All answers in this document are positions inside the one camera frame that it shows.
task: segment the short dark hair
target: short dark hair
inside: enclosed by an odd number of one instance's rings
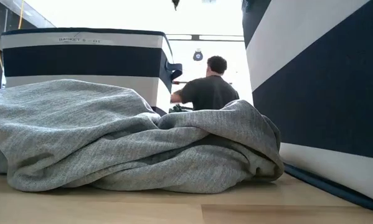
[[[228,63],[221,56],[213,56],[207,60],[207,65],[213,72],[223,74],[228,68]]]

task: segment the man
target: man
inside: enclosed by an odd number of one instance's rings
[[[205,78],[188,82],[185,87],[171,95],[171,103],[193,103],[193,110],[219,110],[233,100],[238,100],[238,93],[222,75],[227,69],[227,62],[219,56],[207,60]]]

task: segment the wooden floor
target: wooden floor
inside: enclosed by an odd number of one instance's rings
[[[283,175],[217,195],[90,187],[46,193],[11,189],[0,176],[0,224],[13,223],[373,223],[373,212]]]

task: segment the gray blanket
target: gray blanket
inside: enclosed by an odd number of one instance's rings
[[[0,90],[0,173],[38,192],[218,193],[283,173],[279,131],[243,100],[160,117],[135,91],[75,80]]]

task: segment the white stripe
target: white stripe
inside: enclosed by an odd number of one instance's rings
[[[150,106],[156,106],[165,112],[168,112],[170,107],[169,101],[171,94],[163,81],[156,77],[114,77],[102,75],[36,75],[29,77],[6,77],[6,88],[60,79],[74,79],[130,88],[141,95]]]
[[[288,143],[281,144],[280,156],[287,164],[373,198],[373,158]]]
[[[368,1],[272,0],[247,47],[252,91]]]
[[[168,61],[173,63],[168,43],[161,35],[46,32],[3,35],[1,38],[3,49],[44,45],[110,45],[157,48],[162,49]]]

